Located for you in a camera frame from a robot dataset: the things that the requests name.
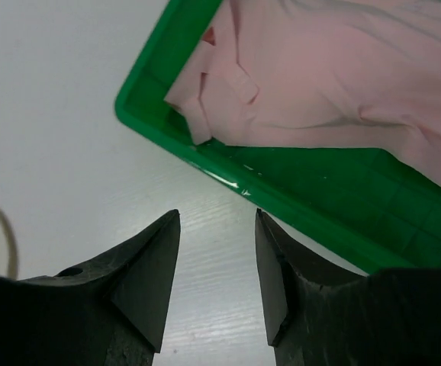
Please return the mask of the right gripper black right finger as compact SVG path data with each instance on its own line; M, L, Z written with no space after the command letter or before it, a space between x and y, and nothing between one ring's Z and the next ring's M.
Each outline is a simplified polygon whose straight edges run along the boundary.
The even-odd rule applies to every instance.
M368 276L326 260L256 214L267 341L279 365L441 365L441 269Z

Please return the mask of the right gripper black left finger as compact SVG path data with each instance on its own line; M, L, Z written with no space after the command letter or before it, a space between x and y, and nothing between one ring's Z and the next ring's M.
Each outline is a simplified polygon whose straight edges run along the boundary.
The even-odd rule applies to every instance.
M150 365L163 343L179 252L171 210L55 276L0 277L0 365Z

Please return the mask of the pink bra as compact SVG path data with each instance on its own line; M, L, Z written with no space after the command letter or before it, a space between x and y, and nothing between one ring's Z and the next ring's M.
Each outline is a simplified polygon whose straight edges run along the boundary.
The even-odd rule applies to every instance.
M441 187L441 1L224 1L165 100L196 144L374 147Z

